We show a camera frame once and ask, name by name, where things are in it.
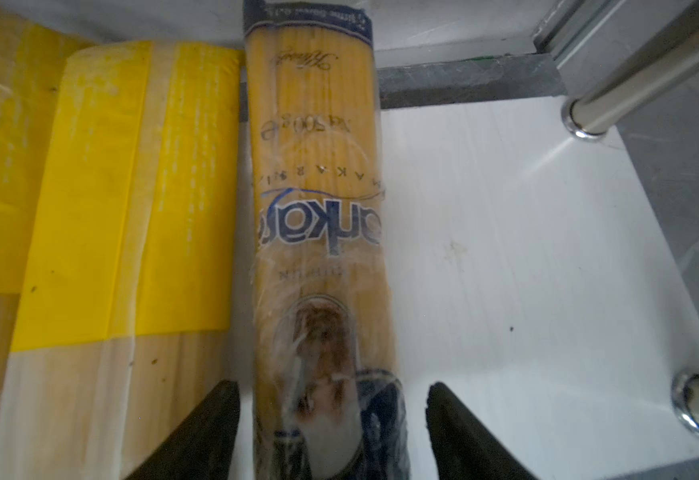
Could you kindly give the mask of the white two-tier shelf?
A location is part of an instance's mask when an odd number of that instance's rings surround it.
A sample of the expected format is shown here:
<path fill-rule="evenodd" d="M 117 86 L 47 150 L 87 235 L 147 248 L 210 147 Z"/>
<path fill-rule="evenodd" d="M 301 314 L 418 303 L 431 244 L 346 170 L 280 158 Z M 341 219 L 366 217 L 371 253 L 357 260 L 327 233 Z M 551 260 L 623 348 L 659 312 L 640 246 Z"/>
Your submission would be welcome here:
<path fill-rule="evenodd" d="M 541 479 L 699 458 L 669 401 L 699 316 L 623 140 L 574 140 L 561 106 L 379 111 L 407 479 L 437 477 L 435 382 Z"/>

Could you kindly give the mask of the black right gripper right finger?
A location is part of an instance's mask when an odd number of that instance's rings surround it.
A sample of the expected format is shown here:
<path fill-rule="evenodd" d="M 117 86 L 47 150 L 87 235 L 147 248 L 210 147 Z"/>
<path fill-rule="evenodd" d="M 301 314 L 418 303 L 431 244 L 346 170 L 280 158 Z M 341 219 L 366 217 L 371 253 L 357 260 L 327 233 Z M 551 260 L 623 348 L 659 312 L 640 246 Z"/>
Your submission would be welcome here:
<path fill-rule="evenodd" d="M 535 477 L 443 382 L 429 387 L 425 416 L 439 478 Z"/>

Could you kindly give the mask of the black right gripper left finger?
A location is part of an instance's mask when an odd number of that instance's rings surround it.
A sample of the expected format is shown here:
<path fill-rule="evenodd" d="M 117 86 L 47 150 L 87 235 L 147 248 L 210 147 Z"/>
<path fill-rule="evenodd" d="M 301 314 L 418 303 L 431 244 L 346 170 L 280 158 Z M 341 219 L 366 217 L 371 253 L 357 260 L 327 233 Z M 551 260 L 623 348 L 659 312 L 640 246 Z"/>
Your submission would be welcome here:
<path fill-rule="evenodd" d="M 238 384 L 218 382 L 127 479 L 227 479 L 239 417 Z"/>

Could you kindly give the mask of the blue clear spaghetti bag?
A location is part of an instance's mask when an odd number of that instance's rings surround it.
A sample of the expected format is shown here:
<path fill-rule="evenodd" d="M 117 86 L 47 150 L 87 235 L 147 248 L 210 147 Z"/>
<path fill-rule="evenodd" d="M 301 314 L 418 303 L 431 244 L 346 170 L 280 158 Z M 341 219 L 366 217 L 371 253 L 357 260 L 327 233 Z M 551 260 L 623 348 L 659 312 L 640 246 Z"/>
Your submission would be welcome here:
<path fill-rule="evenodd" d="M 407 479 L 371 18 L 346 1 L 247 1 L 243 36 L 255 475 Z"/>

